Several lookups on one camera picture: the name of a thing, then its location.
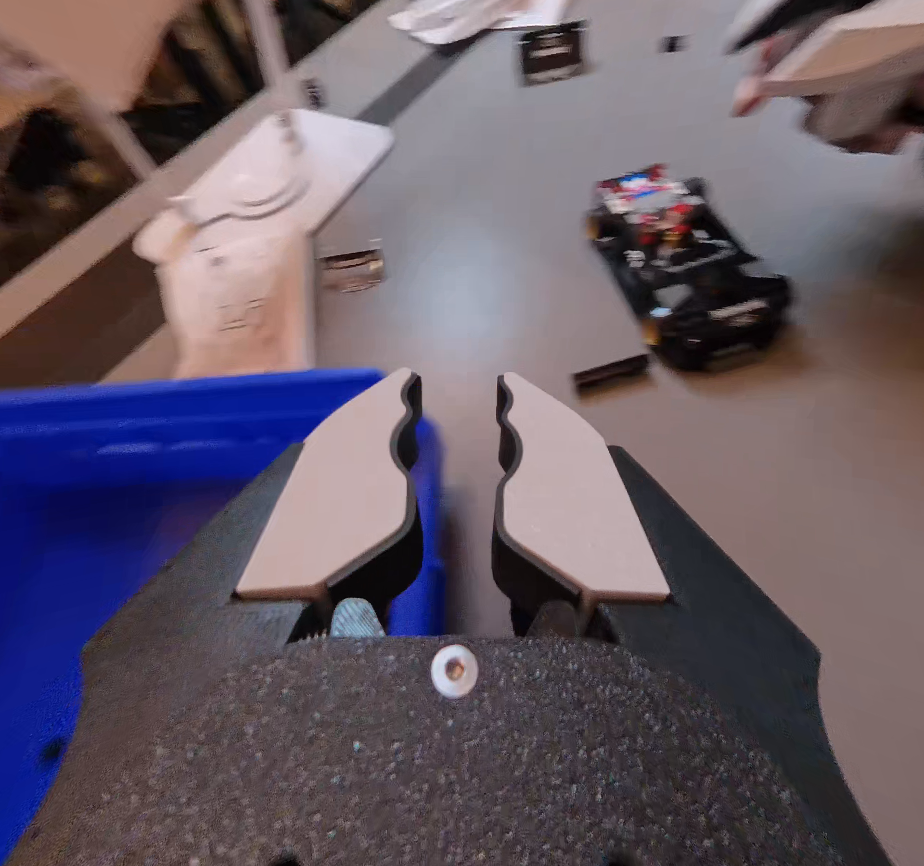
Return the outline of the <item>black lego car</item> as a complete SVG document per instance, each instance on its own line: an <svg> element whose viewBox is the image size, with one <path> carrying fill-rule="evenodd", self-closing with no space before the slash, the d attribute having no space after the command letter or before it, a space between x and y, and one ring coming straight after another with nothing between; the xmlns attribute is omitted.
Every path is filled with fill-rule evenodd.
<svg viewBox="0 0 924 866"><path fill-rule="evenodd" d="M733 234L709 188L664 165L643 167L596 181L585 218L646 345L685 373L767 352L793 302L790 280Z"/></svg>

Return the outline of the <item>person's right hand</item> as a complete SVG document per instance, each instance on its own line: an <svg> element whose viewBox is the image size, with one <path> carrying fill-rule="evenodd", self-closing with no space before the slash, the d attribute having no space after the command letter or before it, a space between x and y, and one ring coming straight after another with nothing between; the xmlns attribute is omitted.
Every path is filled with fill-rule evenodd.
<svg viewBox="0 0 924 866"><path fill-rule="evenodd" d="M752 64L734 90L731 109L734 118L745 118L767 102L763 90L765 78L790 51L789 41L788 33L778 32L756 44Z"/></svg>

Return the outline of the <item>black printed lego plate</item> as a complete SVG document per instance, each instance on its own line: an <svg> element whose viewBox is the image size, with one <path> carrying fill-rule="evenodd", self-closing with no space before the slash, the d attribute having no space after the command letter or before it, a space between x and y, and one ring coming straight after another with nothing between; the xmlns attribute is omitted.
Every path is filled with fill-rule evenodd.
<svg viewBox="0 0 924 866"><path fill-rule="evenodd" d="M521 84L534 87L583 75L585 20L545 26L522 33L518 39Z"/></svg>

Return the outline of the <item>blue plastic bin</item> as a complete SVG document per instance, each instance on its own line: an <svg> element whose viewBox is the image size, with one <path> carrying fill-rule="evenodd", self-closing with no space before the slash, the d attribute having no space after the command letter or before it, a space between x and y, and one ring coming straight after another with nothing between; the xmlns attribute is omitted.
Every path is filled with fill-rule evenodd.
<svg viewBox="0 0 924 866"><path fill-rule="evenodd" d="M235 587L305 438L383 378L2 400L2 864L318 862L326 642L400 595Z"/></svg>

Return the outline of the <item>clear lego windshield piece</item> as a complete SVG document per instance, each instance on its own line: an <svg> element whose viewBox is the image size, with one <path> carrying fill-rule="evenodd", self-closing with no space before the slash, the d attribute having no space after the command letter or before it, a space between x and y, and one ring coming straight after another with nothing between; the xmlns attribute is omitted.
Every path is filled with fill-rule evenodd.
<svg viewBox="0 0 924 866"><path fill-rule="evenodd" d="M380 241L350 252L328 254L318 259L321 288L330 293L358 293L374 288L386 277L385 257Z"/></svg>

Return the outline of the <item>white printed paper bag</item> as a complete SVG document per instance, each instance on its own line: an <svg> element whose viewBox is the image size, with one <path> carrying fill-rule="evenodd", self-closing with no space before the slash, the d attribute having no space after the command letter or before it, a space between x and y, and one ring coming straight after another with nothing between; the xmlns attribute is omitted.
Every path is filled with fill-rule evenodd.
<svg viewBox="0 0 924 866"><path fill-rule="evenodd" d="M168 210L133 238L154 266L178 379L301 372L317 363L314 254L296 216L202 228Z"/></svg>

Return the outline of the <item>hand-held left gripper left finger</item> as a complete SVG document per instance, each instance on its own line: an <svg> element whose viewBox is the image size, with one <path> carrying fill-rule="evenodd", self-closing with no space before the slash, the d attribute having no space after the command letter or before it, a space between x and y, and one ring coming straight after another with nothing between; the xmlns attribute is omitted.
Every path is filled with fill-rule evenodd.
<svg viewBox="0 0 924 866"><path fill-rule="evenodd" d="M242 601L387 607L422 569L411 471L419 457L422 380L387 375L304 440L235 587Z"/></svg>

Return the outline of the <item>long black lego plate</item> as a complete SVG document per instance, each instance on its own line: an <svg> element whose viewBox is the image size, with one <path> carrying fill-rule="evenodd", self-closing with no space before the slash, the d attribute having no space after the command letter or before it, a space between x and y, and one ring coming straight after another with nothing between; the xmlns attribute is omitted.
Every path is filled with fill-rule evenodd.
<svg viewBox="0 0 924 866"><path fill-rule="evenodd" d="M615 387L619 384L647 375L651 356L641 353L607 364L593 366L572 374L572 384L579 394Z"/></svg>

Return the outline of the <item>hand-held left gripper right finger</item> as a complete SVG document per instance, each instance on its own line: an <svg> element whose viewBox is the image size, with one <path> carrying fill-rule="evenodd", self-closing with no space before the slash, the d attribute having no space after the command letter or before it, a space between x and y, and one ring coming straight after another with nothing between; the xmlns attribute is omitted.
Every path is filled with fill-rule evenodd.
<svg viewBox="0 0 924 866"><path fill-rule="evenodd" d="M664 604L671 590L603 436L524 377L496 384L491 571L519 610Z"/></svg>

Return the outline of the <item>white booklet stand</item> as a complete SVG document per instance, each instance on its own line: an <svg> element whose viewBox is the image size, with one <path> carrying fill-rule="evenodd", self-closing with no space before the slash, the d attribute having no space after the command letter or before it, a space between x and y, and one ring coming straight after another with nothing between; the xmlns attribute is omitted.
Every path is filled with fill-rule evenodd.
<svg viewBox="0 0 924 866"><path fill-rule="evenodd" d="M286 65L271 0L242 0L265 87L168 165L158 167L128 124L80 94L80 104L139 181L154 217L135 238L158 263L178 247L218 246L239 233L312 235L379 167L391 128L313 110L307 80Z"/></svg>

